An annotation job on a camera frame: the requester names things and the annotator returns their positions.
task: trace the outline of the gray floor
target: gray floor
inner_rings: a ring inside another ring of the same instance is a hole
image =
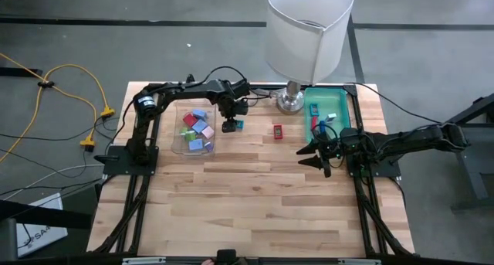
[[[98,19],[265,21],[266,0],[2,0],[0,13]],[[355,22],[494,23],[494,0],[356,0]],[[203,77],[220,65],[238,67],[250,80],[280,81],[263,61],[263,28],[104,27],[0,24],[0,52],[45,71],[76,63],[96,74],[112,107],[120,109],[130,80],[184,80]],[[413,112],[446,120],[478,97],[494,91],[492,32],[406,32],[357,30],[366,82]],[[9,63],[0,59],[0,66]],[[236,79],[234,73],[218,77]],[[61,70],[53,79],[101,109],[90,78]],[[347,42],[328,82],[354,81]],[[2,78],[0,132],[20,134],[32,115],[36,82]],[[383,101],[390,132],[424,121]],[[91,113],[53,90],[43,94],[32,136],[69,137],[91,127]],[[106,144],[96,136],[96,152]],[[15,152],[61,169],[83,163],[79,139],[23,141]],[[7,149],[11,139],[0,138]],[[88,156],[88,163],[94,163]],[[417,253],[424,257],[494,263],[494,213],[453,215],[449,206],[469,196],[454,155],[427,151],[400,160],[408,218]],[[0,191],[22,187],[51,173],[14,156],[0,165]],[[77,179],[58,175],[44,185],[67,185],[97,178],[91,168]],[[50,191],[26,191],[12,200],[31,202]]]

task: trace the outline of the green tray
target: green tray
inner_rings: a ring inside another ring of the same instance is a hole
[[[319,117],[317,123],[326,119],[328,114],[337,114],[337,117],[328,124],[339,135],[345,127],[350,127],[350,115],[348,114],[347,92],[339,87],[310,87],[305,91],[305,103],[303,111],[305,112],[306,122],[306,141],[310,142],[313,138],[310,132],[312,117],[310,116],[309,106],[317,104],[319,108]],[[330,129],[326,129],[331,138],[335,138]]]

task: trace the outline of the silver lamp base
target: silver lamp base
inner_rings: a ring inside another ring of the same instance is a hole
[[[276,106],[284,114],[296,114],[302,110],[303,94],[300,92],[300,83],[289,81],[276,98]]]

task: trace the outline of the green block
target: green block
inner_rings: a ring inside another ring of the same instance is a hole
[[[195,139],[195,131],[187,131],[185,133],[185,140],[186,141],[193,141]]]

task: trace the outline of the butcher block tabletop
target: butcher block tabletop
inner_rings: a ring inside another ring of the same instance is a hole
[[[148,84],[130,82],[123,109]],[[365,131],[387,133],[378,95],[360,86],[357,92]],[[247,257],[364,257],[354,182],[346,166],[324,178],[322,171],[297,164],[311,156],[295,154],[306,145],[303,110],[289,116],[278,111],[274,99],[260,100],[248,115],[237,116],[244,120],[243,130],[228,134],[222,133],[223,117],[217,113],[215,153],[187,157],[171,151],[174,103],[161,115],[160,153],[139,255],[214,257],[217,250],[236,249]],[[355,126],[350,96],[348,104]],[[116,144],[130,138],[134,118],[131,107]],[[283,139],[273,138],[274,124],[283,126]],[[88,250],[96,249],[122,216],[129,178],[116,176],[103,187]],[[375,185],[383,220],[413,251],[400,191],[387,178],[376,178]],[[377,249],[374,224],[369,227]],[[127,246],[133,231],[134,220]]]

